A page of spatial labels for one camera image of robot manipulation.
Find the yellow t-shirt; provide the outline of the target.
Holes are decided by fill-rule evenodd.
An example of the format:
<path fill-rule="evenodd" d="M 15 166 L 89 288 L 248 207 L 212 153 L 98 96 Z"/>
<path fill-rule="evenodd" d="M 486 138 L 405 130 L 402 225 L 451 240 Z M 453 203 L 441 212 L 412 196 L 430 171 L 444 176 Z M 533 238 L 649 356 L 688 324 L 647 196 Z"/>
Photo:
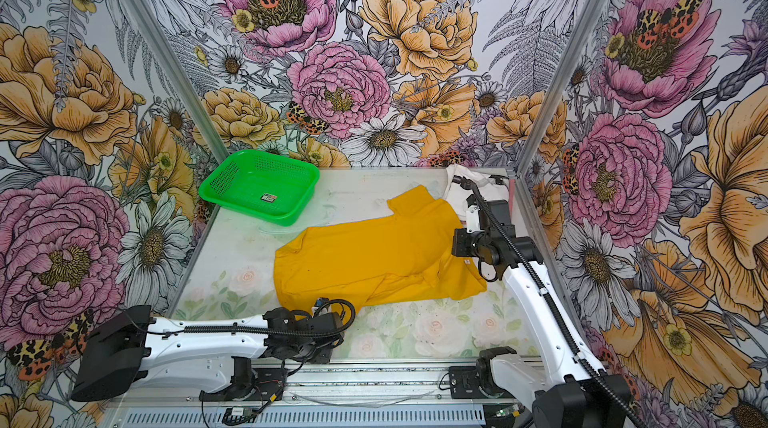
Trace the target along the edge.
<path fill-rule="evenodd" d="M 462 224 L 454 209 L 418 185 L 387 202 L 390 216 L 302 231 L 275 253 L 280 304 L 307 310 L 320 298 L 363 307 L 484 292 L 474 261 L 452 253 Z"/>

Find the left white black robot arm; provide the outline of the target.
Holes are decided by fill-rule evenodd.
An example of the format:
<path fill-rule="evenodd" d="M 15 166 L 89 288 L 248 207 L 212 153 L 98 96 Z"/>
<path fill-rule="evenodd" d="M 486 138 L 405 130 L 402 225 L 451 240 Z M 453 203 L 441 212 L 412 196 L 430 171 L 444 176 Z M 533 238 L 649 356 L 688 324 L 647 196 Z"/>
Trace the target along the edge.
<path fill-rule="evenodd" d="M 250 396 L 259 359 L 326 364 L 356 319 L 352 303 L 319 299 L 311 311 L 278 307 L 263 315 L 183 321 L 127 308 L 86 338 L 71 398 L 103 401 L 135 387 L 193 388 L 205 401 Z"/>

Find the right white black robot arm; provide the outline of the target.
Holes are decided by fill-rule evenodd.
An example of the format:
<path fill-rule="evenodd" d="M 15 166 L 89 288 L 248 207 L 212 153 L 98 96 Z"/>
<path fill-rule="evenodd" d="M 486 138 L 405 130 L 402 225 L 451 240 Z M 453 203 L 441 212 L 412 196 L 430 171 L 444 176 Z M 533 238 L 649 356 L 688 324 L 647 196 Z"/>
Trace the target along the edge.
<path fill-rule="evenodd" d="M 533 367 L 510 347 L 485 349 L 476 362 L 479 391 L 509 395 L 524 409 L 524 427 L 644 426 L 630 406 L 632 389 L 610 375 L 563 308 L 542 254 L 532 238 L 519 237 L 505 200 L 487 200 L 465 176 L 451 185 L 467 191 L 464 227 L 455 230 L 452 253 L 475 258 L 487 282 L 510 289 L 528 318 L 542 365 Z"/>

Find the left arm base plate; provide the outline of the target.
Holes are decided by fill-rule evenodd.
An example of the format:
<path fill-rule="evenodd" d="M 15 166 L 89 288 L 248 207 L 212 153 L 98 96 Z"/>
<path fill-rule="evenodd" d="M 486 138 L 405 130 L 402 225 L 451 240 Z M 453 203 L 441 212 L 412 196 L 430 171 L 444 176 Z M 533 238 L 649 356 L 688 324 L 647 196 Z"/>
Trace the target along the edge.
<path fill-rule="evenodd" d="M 207 393 L 201 391 L 202 402 L 275 401 L 280 400 L 287 381 L 287 370 L 280 367 L 238 370 L 224 388 Z"/>

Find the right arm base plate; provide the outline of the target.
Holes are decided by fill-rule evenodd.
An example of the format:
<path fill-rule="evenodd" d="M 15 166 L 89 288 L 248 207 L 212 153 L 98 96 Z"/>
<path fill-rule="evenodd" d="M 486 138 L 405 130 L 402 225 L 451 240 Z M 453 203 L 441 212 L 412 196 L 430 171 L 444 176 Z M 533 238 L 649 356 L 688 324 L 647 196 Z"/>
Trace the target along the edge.
<path fill-rule="evenodd" d="M 499 392 L 483 383 L 476 367 L 450 366 L 448 379 L 452 399 L 492 399 L 500 396 Z"/>

